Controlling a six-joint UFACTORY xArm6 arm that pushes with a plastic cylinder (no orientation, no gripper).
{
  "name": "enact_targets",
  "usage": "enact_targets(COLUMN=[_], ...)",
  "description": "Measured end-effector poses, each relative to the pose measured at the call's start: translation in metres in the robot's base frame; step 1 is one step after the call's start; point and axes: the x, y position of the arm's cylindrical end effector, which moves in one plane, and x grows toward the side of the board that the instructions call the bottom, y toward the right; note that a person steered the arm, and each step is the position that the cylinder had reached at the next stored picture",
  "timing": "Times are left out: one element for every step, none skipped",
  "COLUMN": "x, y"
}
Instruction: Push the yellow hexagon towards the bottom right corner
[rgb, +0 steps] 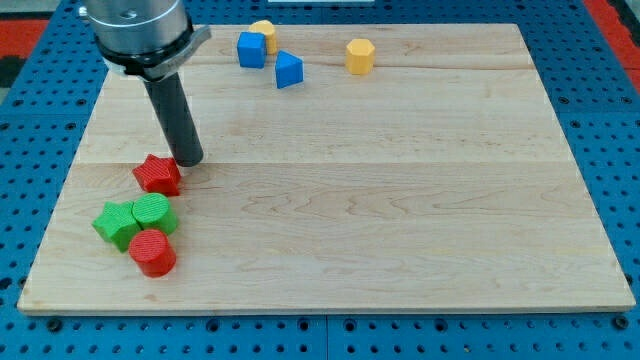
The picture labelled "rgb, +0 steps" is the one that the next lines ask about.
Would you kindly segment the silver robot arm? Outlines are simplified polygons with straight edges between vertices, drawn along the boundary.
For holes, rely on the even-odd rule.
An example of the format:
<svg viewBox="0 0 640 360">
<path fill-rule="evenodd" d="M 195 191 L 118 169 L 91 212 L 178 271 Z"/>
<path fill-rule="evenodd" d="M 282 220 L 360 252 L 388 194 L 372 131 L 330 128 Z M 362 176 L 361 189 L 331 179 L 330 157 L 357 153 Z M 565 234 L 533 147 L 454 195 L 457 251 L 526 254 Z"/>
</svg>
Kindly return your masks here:
<svg viewBox="0 0 640 360">
<path fill-rule="evenodd" d="M 143 81 L 176 163 L 199 164 L 204 151 L 179 69 L 211 38 L 210 27 L 195 27 L 182 0 L 84 0 L 78 13 L 108 68 Z"/>
</svg>

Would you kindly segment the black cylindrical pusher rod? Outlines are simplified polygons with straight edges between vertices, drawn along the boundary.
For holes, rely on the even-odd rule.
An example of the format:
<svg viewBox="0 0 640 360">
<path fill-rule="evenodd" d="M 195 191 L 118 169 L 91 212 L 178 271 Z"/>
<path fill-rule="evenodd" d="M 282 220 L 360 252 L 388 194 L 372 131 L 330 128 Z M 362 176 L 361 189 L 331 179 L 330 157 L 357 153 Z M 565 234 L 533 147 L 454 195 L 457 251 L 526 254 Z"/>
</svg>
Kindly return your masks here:
<svg viewBox="0 0 640 360">
<path fill-rule="evenodd" d="M 179 74 L 144 86 L 176 163 L 181 167 L 199 164 L 204 151 Z"/>
</svg>

